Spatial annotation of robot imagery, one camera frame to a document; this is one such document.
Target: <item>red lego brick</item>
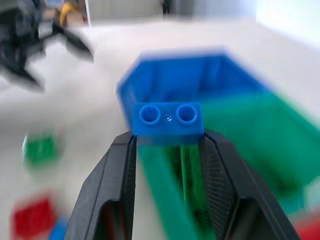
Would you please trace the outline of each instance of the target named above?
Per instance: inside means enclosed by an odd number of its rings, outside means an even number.
[[[13,239],[31,240],[51,231],[57,216],[49,198],[32,202],[13,214]]]
[[[320,240],[320,219],[295,228],[302,240]]]

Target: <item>lego stud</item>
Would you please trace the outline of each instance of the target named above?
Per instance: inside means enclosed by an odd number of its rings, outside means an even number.
[[[176,118],[183,125],[193,124],[198,117],[198,112],[196,108],[191,104],[180,105],[176,109],[175,113],[176,113]]]
[[[160,120],[160,115],[160,109],[151,104],[142,107],[139,113],[140,120],[148,126],[157,124]]]

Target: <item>green plastic container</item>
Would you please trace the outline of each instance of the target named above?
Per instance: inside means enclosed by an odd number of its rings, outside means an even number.
[[[269,92],[221,97],[202,105],[205,128],[233,141],[285,213],[306,207],[305,187],[320,175],[315,126]],[[212,229],[203,227],[208,206],[197,147],[144,146],[139,152],[168,239],[214,239]],[[195,216],[201,209],[202,219]]]

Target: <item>gray wall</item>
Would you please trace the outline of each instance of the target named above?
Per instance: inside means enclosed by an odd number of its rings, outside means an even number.
[[[255,16],[256,0],[172,0],[172,12],[182,16]]]
[[[91,23],[160,15],[161,0],[87,0]]]

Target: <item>yellow object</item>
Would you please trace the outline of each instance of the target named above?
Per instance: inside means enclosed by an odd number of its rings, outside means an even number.
[[[60,26],[63,26],[65,24],[67,20],[67,15],[69,13],[76,12],[76,11],[77,11],[77,8],[72,3],[66,2],[61,9],[61,14],[59,19]]]

